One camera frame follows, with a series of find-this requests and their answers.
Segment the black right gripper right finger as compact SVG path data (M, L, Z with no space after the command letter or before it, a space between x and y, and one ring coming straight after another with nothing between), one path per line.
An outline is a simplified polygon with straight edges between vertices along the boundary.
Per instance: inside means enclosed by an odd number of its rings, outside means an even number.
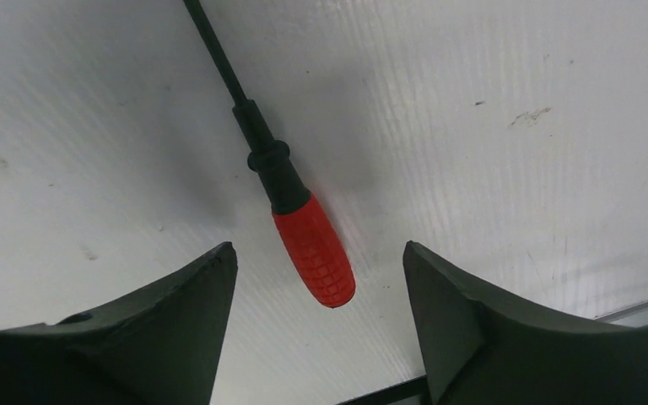
M402 265L433 403L648 404L648 326L539 305L413 241Z

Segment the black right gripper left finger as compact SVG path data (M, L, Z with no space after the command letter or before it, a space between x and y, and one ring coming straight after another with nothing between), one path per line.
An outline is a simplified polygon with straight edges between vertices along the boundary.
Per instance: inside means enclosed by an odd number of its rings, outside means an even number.
M207 404L238 272L224 242L54 325L0 331L0 404Z

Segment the red and black screwdriver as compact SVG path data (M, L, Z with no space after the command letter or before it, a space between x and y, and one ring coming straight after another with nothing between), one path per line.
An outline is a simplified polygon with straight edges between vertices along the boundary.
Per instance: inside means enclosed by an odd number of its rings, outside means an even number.
M295 270L321 305L346 305L355 295L356 282L337 231L301 180L290 160L289 145L274 137L257 103L243 90L202 4L184 4L234 102L233 115L250 148L248 167L262 183L273 222Z

